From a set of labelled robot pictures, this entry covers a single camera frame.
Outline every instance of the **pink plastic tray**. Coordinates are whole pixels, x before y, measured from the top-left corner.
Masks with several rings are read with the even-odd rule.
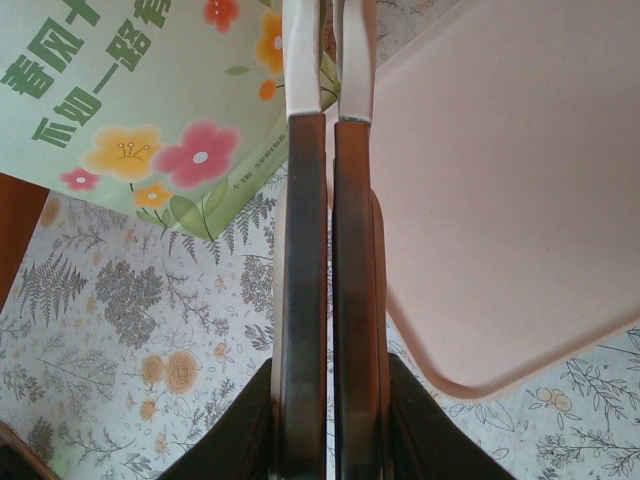
[[[442,392],[640,317],[639,25],[633,0],[467,1],[379,70],[388,313]]]

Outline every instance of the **green book cover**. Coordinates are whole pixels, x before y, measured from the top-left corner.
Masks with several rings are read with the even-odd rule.
[[[0,40],[8,175],[212,240],[287,156],[281,1],[21,0]]]

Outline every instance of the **orange rose print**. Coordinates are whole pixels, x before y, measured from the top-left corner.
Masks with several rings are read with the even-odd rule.
[[[159,356],[151,355],[142,361],[140,374],[145,384],[158,383],[164,377],[164,362]]]
[[[140,418],[145,422],[150,422],[153,420],[153,414],[156,413],[158,409],[156,408],[156,402],[147,398],[140,405]]]
[[[169,357],[166,382],[169,390],[175,394],[188,391],[196,379],[198,369],[193,355],[186,351],[176,352]]]

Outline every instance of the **brown wooden surface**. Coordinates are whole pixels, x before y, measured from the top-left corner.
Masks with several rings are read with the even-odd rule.
[[[0,173],[0,309],[49,191]]]

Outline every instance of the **fern print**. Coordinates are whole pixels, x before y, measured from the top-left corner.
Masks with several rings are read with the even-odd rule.
[[[58,318],[62,312],[69,308],[69,302],[76,299],[87,284],[76,267],[68,259],[63,260],[60,253],[54,257],[51,252],[49,258],[41,265],[31,265],[22,273],[22,286],[18,293],[18,298],[22,299],[20,313],[25,306],[29,307],[31,318],[35,322],[38,316],[38,305],[40,313],[46,320],[46,326],[52,319]]]
[[[193,237],[184,235],[184,238],[182,239],[182,246],[187,252],[189,252],[189,255],[191,256],[193,261],[198,263],[198,259],[196,258],[195,240],[193,239]]]
[[[162,278],[154,267],[137,273],[129,262],[113,260],[98,274],[96,298],[106,303],[104,318],[116,327],[120,343],[141,348],[158,326],[147,310],[161,299]]]
[[[242,236],[243,245],[246,245],[249,241],[249,229],[251,225],[255,226],[255,228],[260,228],[260,222],[267,219],[269,213],[275,206],[276,200],[265,197],[263,193],[258,193],[249,200],[242,211],[240,211],[223,232],[223,238],[231,254],[233,254],[235,247],[235,234],[239,232]]]
[[[236,235],[233,229],[233,222],[231,222],[227,228],[225,228],[224,232],[222,232],[222,238],[224,238],[227,247],[229,248],[229,252],[233,255],[233,252],[236,247]]]
[[[205,249],[213,256],[216,265],[220,265],[220,242],[218,239],[214,239],[213,242],[204,242]]]

